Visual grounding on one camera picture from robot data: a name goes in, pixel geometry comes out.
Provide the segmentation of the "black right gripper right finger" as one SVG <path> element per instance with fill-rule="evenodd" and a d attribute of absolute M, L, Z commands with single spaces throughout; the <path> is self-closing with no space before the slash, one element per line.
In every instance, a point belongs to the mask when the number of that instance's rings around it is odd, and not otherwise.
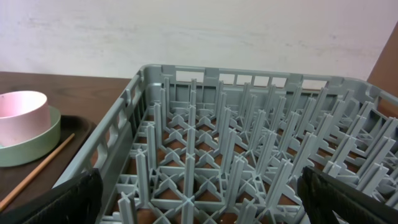
<path fill-rule="evenodd" d="M 298 178 L 297 193 L 311 224 L 397 223 L 397 210 L 310 166 Z"/>

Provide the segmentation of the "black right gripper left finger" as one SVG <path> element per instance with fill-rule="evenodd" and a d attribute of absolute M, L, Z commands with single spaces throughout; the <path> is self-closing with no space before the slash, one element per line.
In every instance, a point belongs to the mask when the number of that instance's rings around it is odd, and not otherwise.
<path fill-rule="evenodd" d="M 1 224 L 94 223 L 101 210 L 103 181 L 98 169 L 85 171 L 29 203 L 1 214 Z"/>

